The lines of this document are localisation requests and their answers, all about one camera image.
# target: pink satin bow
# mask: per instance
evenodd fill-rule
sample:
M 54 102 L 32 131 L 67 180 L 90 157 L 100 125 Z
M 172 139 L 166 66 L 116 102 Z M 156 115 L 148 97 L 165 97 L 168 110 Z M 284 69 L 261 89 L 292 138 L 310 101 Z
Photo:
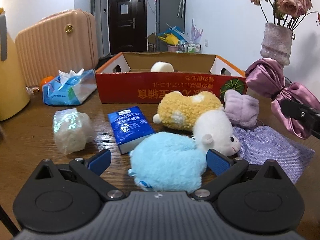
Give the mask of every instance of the pink satin bow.
M 294 82 L 285 88 L 283 69 L 276 60 L 259 59 L 247 69 L 245 76 L 249 88 L 266 98 L 272 98 L 271 111 L 290 133 L 301 139 L 307 139 L 311 135 L 310 130 L 301 122 L 282 114 L 280 103 L 285 99 L 297 100 L 301 104 L 320 110 L 320 102 L 300 83 Z

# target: orange fruit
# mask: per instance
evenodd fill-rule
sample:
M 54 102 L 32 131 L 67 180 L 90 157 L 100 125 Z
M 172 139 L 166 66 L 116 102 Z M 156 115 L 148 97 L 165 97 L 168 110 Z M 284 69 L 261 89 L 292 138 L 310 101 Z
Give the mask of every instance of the orange fruit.
M 43 79 L 41 80 L 40 85 L 39 85 L 39 89 L 40 89 L 41 92 L 42 92 L 42 87 L 43 87 L 43 85 L 44 85 L 44 84 L 47 84 L 47 83 L 50 82 L 52 79 L 54 79 L 54 77 L 53 77 L 53 76 L 50 76 L 50 77 L 45 77 L 45 78 L 43 78 Z

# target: dark blue tissue package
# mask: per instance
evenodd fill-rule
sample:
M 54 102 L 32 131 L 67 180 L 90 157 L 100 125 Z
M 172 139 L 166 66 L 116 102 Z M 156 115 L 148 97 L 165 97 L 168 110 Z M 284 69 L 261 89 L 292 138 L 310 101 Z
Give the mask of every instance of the dark blue tissue package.
M 155 133 L 137 106 L 108 114 L 121 154 L 132 151 L 143 139 Z

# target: purple cloth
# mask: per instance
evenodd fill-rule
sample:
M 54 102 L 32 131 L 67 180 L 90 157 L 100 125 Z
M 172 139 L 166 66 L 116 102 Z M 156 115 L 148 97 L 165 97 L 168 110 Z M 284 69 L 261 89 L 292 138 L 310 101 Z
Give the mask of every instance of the purple cloth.
M 257 124 L 259 100 L 230 89 L 224 94 L 224 102 L 226 115 L 232 124 L 248 128 Z
M 253 130 L 234 127 L 234 135 L 241 142 L 239 157 L 249 164 L 263 164 L 276 160 L 293 183 L 296 183 L 308 167 L 315 151 L 294 142 L 268 126 Z
M 289 99 L 320 110 L 320 102 L 305 86 L 294 82 L 285 88 L 283 69 L 271 58 L 262 58 L 253 63 L 245 76 L 249 88 L 266 98 L 272 98 L 271 111 L 290 133 L 301 139 L 311 135 L 310 129 L 301 122 L 285 117 L 280 107 L 281 101 Z

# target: pink suitcase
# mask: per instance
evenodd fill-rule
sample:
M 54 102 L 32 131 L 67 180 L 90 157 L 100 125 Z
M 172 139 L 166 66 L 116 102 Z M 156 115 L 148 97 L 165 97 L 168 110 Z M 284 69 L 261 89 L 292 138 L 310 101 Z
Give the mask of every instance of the pink suitcase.
M 27 86 L 58 70 L 92 69 L 99 60 L 95 18 L 81 10 L 50 15 L 19 32 L 15 43 Z

